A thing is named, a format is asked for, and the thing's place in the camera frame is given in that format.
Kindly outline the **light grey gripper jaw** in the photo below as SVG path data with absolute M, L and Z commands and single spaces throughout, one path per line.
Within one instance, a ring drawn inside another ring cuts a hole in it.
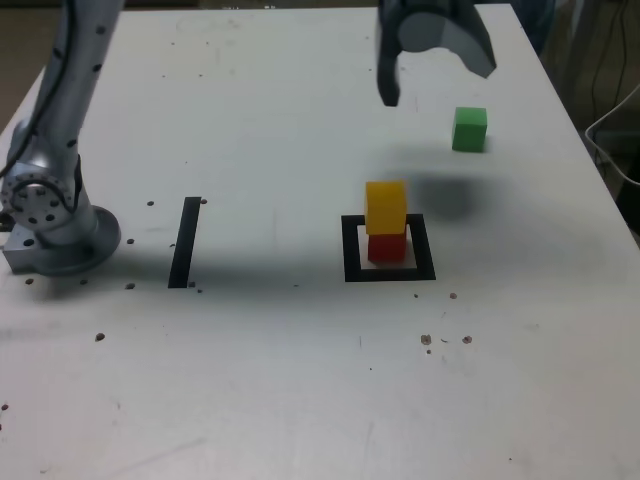
M 472 73 L 487 78 L 497 67 L 489 33 L 472 1 L 406 1 L 398 29 L 403 51 L 443 48 Z

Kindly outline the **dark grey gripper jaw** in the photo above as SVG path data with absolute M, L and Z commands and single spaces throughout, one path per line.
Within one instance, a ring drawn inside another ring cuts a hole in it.
M 397 107 L 400 87 L 397 60 L 401 53 L 398 40 L 401 1 L 380 1 L 376 25 L 376 79 L 380 98 L 387 107 Z

